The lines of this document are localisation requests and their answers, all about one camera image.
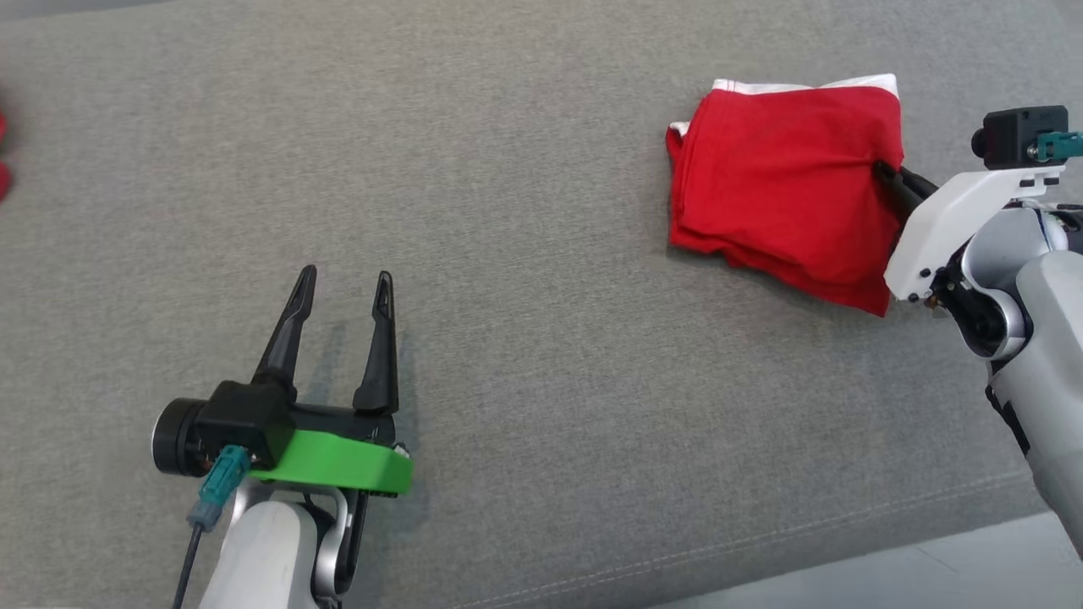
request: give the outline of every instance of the green plastic bracket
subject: green plastic bracket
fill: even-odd
[[[253,469],[248,475],[260,480],[401,495],[409,491],[414,462],[387,446],[298,429],[278,467]]]
[[[1038,137],[1032,156],[1041,163],[1083,156],[1083,134],[1079,131],[1042,133]]]

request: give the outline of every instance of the stitching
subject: stitching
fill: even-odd
[[[598,580],[598,581],[593,581],[593,582],[583,583],[583,584],[579,584],[577,586],[573,586],[573,587],[570,587],[570,588],[554,589],[554,591],[547,592],[547,593],[544,593],[544,594],[539,594],[539,595],[536,595],[536,596],[530,596],[530,597],[526,597],[526,598],[520,598],[520,599],[517,599],[517,600],[510,600],[508,602],[501,602],[500,605],[493,605],[492,607],[490,607],[490,609],[499,609],[500,607],[509,607],[511,605],[519,605],[521,602],[530,602],[531,600],[537,600],[539,598],[545,598],[547,596],[553,596],[553,595],[557,595],[557,594],[566,594],[566,593],[570,593],[570,592],[575,592],[575,591],[580,589],[580,588],[596,586],[596,585],[603,584],[603,583],[606,583],[606,582],[612,582],[612,581],[615,581],[615,580],[623,580],[625,578],[632,578],[635,575],[641,575],[643,573],[648,573],[650,571],[654,571],[654,570],[658,570],[658,569],[668,569],[668,568],[675,567],[677,565],[684,565],[687,562],[694,562],[696,560],[706,560],[708,558],[716,558],[716,557],[719,557],[719,556],[725,556],[727,554],[732,554],[734,552],[741,552],[741,550],[745,550],[745,549],[754,549],[754,548],[757,548],[757,547],[760,547],[760,546],[765,546],[765,545],[768,545],[768,544],[778,543],[778,542],[785,541],[785,540],[793,540],[793,539],[797,539],[797,537],[803,537],[805,535],[812,535],[812,534],[820,533],[820,532],[823,532],[823,531],[830,531],[831,529],[838,529],[838,528],[841,528],[841,527],[846,527],[848,524],[853,524],[853,523],[862,522],[862,521],[865,521],[865,520],[872,520],[874,518],[878,518],[878,517],[882,517],[882,516],[887,516],[887,515],[890,515],[890,514],[896,514],[896,513],[899,513],[899,511],[904,511],[906,509],[911,509],[913,507],[917,507],[918,505],[928,505],[928,504],[931,504],[931,503],[937,503],[937,502],[942,502],[942,501],[949,501],[949,500],[953,500],[955,497],[961,497],[963,495],[967,495],[967,494],[970,494],[970,493],[977,493],[979,491],[983,491],[983,490],[987,490],[987,489],[995,489],[995,488],[1000,488],[1000,487],[1005,487],[1005,485],[1008,484],[1007,482],[1004,482],[1004,483],[996,483],[996,482],[999,482],[1000,480],[1003,480],[1004,478],[1008,478],[1010,476],[1013,476],[1013,475],[1005,475],[1005,476],[999,476],[999,477],[995,477],[995,478],[986,479],[986,481],[991,481],[991,483],[989,483],[989,484],[987,484],[984,487],[981,487],[981,488],[977,488],[977,489],[973,489],[973,488],[968,488],[968,487],[975,487],[976,484],[978,484],[978,482],[970,482],[968,484],[963,484],[961,487],[954,487],[952,489],[945,489],[944,491],[951,491],[951,490],[955,490],[955,489],[964,489],[964,490],[961,490],[961,491],[957,491],[955,493],[951,493],[951,494],[948,494],[948,495],[939,496],[939,497],[928,498],[927,501],[921,501],[921,502],[918,502],[916,504],[913,504],[913,505],[903,505],[903,504],[906,504],[908,501],[906,500],[900,501],[900,502],[897,502],[897,504],[896,504],[897,507],[895,507],[893,509],[890,509],[890,510],[887,510],[887,511],[883,511],[883,513],[878,513],[878,514],[865,514],[861,518],[857,518],[854,520],[849,520],[849,521],[846,521],[846,522],[836,522],[836,523],[834,523],[834,524],[832,524],[830,527],[824,527],[823,529],[817,529],[817,530],[804,531],[804,532],[794,532],[794,533],[784,534],[784,535],[775,536],[775,537],[768,539],[768,540],[762,540],[762,541],[759,541],[757,543],[753,543],[751,545],[744,545],[744,546],[741,546],[741,547],[732,547],[732,548],[729,548],[729,549],[723,549],[721,552],[710,553],[710,554],[707,554],[707,555],[704,555],[704,556],[692,556],[692,557],[683,558],[681,560],[676,560],[674,562],[669,562],[669,563],[666,563],[666,565],[657,565],[657,566],[653,566],[653,567],[648,567],[645,569],[640,569],[638,571],[632,571],[631,573],[623,573],[621,575],[613,575],[612,578],[605,578],[603,580]],[[807,524],[803,524],[801,527],[795,527],[794,529],[788,529],[788,531],[793,531],[795,529],[800,529],[800,528],[807,528],[807,527],[808,527]],[[731,543],[721,544],[721,545],[736,545],[738,543],[740,543],[740,542],[731,542]],[[649,560],[647,562],[655,562],[657,560],[660,560],[660,559]]]
[[[895,514],[895,513],[898,513],[898,511],[902,511],[904,509],[910,509],[911,507],[916,507],[917,505],[924,505],[924,504],[928,504],[928,503],[935,503],[935,502],[939,502],[939,501],[947,501],[947,500],[955,498],[955,497],[958,497],[958,496],[962,496],[962,495],[965,495],[965,494],[969,494],[971,492],[977,492],[979,490],[984,490],[987,488],[989,488],[989,489],[997,488],[997,487],[1001,487],[1001,485],[1005,485],[1005,484],[997,484],[997,482],[1001,482],[1003,480],[1007,480],[1009,478],[1022,477],[1022,476],[1026,476],[1027,474],[1028,474],[1028,471],[1020,470],[1020,471],[1014,471],[1014,472],[1009,472],[1009,474],[1003,474],[1003,475],[1000,475],[1000,476],[991,476],[989,478],[982,478],[980,480],[976,480],[974,482],[968,482],[966,484],[960,484],[957,487],[949,487],[949,488],[945,488],[945,489],[940,489],[939,491],[934,491],[931,493],[926,493],[924,495],[916,495],[916,496],[909,497],[909,498],[901,500],[901,501],[897,501],[897,502],[887,502],[887,503],[883,503],[883,504],[878,504],[878,505],[865,507],[865,508],[862,508],[862,509],[857,509],[857,510],[853,510],[853,511],[849,511],[847,514],[843,514],[843,515],[839,515],[839,516],[832,516],[832,517],[828,517],[828,518],[822,518],[820,520],[813,520],[811,522],[806,522],[805,524],[798,524],[796,527],[790,527],[787,529],[779,529],[779,530],[774,530],[774,531],[771,531],[771,532],[768,532],[768,533],[760,533],[758,535],[752,535],[752,536],[743,537],[743,539],[740,539],[740,540],[733,540],[733,541],[729,541],[729,542],[722,542],[722,543],[718,543],[718,544],[713,544],[713,545],[704,546],[704,547],[701,547],[701,548],[689,549],[689,550],[684,550],[684,552],[678,552],[678,553],[675,553],[675,554],[668,554],[668,555],[665,555],[665,556],[660,556],[657,558],[651,558],[649,560],[642,560],[640,562],[634,562],[631,565],[626,565],[624,567],[614,567],[614,568],[611,568],[611,569],[604,569],[602,571],[597,571],[595,573],[590,573],[590,574],[587,574],[587,575],[579,575],[579,576],[576,576],[576,578],[570,578],[570,579],[566,579],[566,580],[561,580],[559,582],[552,582],[552,583],[549,583],[549,584],[545,584],[545,585],[540,585],[540,586],[535,586],[535,587],[532,587],[532,588],[526,588],[526,589],[521,589],[521,591],[518,591],[518,592],[511,592],[511,593],[507,593],[507,594],[501,594],[499,596],[493,596],[493,597],[490,597],[490,598],[483,598],[481,600],[474,600],[472,602],[465,602],[465,604],[460,604],[460,605],[455,605],[455,606],[448,607],[447,609],[466,609],[468,607],[475,607],[478,605],[484,605],[486,602],[492,602],[494,600],[503,600],[503,599],[510,598],[510,597],[513,597],[513,596],[522,596],[522,595],[525,595],[525,594],[532,594],[532,593],[539,592],[539,591],[543,591],[543,589],[546,589],[546,588],[563,586],[565,584],[582,582],[584,580],[592,580],[592,579],[599,578],[601,575],[609,575],[611,573],[617,573],[617,572],[621,572],[621,571],[628,571],[629,569],[636,569],[638,567],[645,567],[645,566],[649,566],[649,565],[652,566],[652,567],[649,567],[647,569],[641,569],[641,570],[638,570],[638,571],[635,571],[635,572],[631,572],[631,573],[625,573],[625,574],[622,574],[622,575],[615,575],[615,576],[606,578],[606,579],[599,580],[599,581],[596,581],[596,582],[583,583],[583,584],[579,584],[579,585],[576,585],[576,586],[573,586],[573,587],[570,587],[570,588],[561,588],[561,589],[557,589],[557,591],[552,591],[552,592],[547,592],[545,594],[540,594],[540,595],[536,595],[536,596],[531,596],[531,597],[527,597],[527,598],[521,598],[521,599],[518,599],[518,600],[513,600],[513,601],[509,601],[509,602],[503,602],[500,605],[494,605],[494,606],[490,607],[490,609],[499,609],[500,607],[507,607],[509,605],[517,605],[517,604],[520,604],[520,602],[526,602],[526,601],[530,601],[530,600],[536,600],[538,598],[544,598],[546,596],[550,596],[550,595],[553,595],[553,594],[563,594],[563,593],[566,593],[566,592],[572,592],[572,591],[579,589],[579,588],[583,588],[583,587],[587,587],[587,586],[590,586],[590,585],[597,585],[597,584],[601,584],[601,583],[604,583],[604,582],[610,582],[610,581],[613,581],[613,580],[618,580],[618,579],[622,579],[622,578],[629,578],[629,576],[632,576],[632,575],[638,575],[638,574],[644,573],[647,571],[651,571],[651,570],[656,569],[656,568],[657,569],[663,569],[663,568],[667,568],[667,567],[673,567],[675,565],[681,565],[681,563],[684,563],[684,562],[691,562],[693,560],[702,560],[702,559],[712,558],[712,557],[715,557],[715,556],[722,556],[725,554],[728,554],[728,553],[731,553],[731,552],[736,552],[739,549],[751,549],[753,547],[757,547],[757,546],[765,545],[765,544],[768,544],[768,543],[772,543],[772,542],[775,542],[775,541],[782,541],[782,540],[786,540],[786,539],[801,536],[801,535],[805,535],[805,534],[811,534],[812,532],[818,532],[818,531],[823,530],[823,529],[818,529],[817,531],[809,531],[809,532],[806,532],[806,533],[799,533],[799,531],[804,531],[805,529],[811,529],[811,528],[814,528],[814,527],[819,527],[820,524],[826,524],[826,523],[837,522],[839,520],[847,520],[847,519],[849,519],[850,517],[853,517],[853,516],[862,516],[862,515],[864,515],[862,518],[858,518],[856,520],[848,520],[846,522],[839,522],[839,523],[835,524],[835,527],[845,527],[846,524],[850,524],[850,523],[854,523],[854,522],[861,522],[863,520],[869,520],[871,518],[876,518],[877,516],[887,516],[889,514]],[[884,509],[887,509],[887,511],[879,513],[880,510],[884,510]],[[743,545],[743,544],[748,544],[749,542],[754,542],[754,543],[752,545]],[[736,548],[733,548],[733,549],[725,549],[723,552],[718,552],[718,553],[706,554],[705,556],[695,556],[695,555],[701,555],[701,554],[704,554],[704,553],[710,553],[710,550],[715,550],[715,549],[731,548],[733,546],[741,546],[741,547],[736,547]],[[681,560],[677,560],[675,562],[670,562],[668,565],[661,565],[661,566],[656,566],[656,567],[653,566],[656,562],[665,562],[665,561],[673,560],[675,558],[682,558],[682,559]]]

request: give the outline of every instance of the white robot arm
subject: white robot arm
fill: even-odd
[[[947,309],[987,362],[986,394],[1083,557],[1083,207],[1033,198],[1081,137],[1046,106],[990,114],[973,144],[989,170],[940,189],[878,168],[905,222],[884,276],[897,298]]]
[[[297,401],[293,373],[315,282],[315,267],[301,270],[249,383],[225,380],[207,400],[173,400],[155,423],[155,466],[204,478],[187,518],[192,541],[174,609],[200,535],[213,530],[234,491],[204,609],[341,609],[358,566],[368,498],[409,490],[414,466],[395,440],[393,418],[399,364],[391,275],[380,273],[377,283],[368,363],[349,409]],[[324,509],[313,496],[335,507]]]

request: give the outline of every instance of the folded red garment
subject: folded red garment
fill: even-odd
[[[0,163],[0,200],[3,200],[3,195],[8,194],[9,187],[11,187],[11,171],[8,171],[8,167]]]
[[[899,223],[872,172],[902,165],[895,77],[807,89],[718,80],[667,134],[669,241],[883,316]]]

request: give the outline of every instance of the gray fabric surface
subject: gray fabric surface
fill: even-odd
[[[105,11],[169,0],[0,0],[0,22],[83,11]]]
[[[148,430],[250,374],[309,262],[308,402],[349,403],[395,277],[416,487],[374,501],[351,607],[644,607],[1034,513],[950,321],[666,247],[663,133],[715,77],[895,72],[908,164],[944,180],[978,167],[988,111],[1083,116],[1055,7],[177,0],[0,24],[0,606],[168,601],[197,484],[154,470]]]

